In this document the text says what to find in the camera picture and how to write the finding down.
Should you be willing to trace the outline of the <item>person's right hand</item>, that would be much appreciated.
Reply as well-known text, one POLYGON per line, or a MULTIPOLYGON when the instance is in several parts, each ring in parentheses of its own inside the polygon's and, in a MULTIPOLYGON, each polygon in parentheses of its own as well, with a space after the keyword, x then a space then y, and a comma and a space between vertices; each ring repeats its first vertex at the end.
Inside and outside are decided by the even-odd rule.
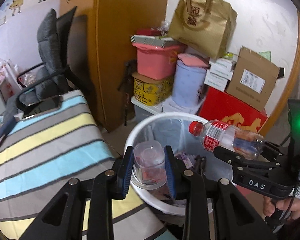
MULTIPOLYGON (((271 198, 264 196, 264 201, 263 201, 263 214, 267 217, 270 217, 274 211, 275 208, 286 211, 290 205, 291 198, 284 199, 284 200, 279 200, 276 202, 276 205, 274 205, 271 202, 271 198)), ((290 220, 297 220, 300 218, 300 200, 299 199, 294 199, 293 203, 290 207, 290 220)))

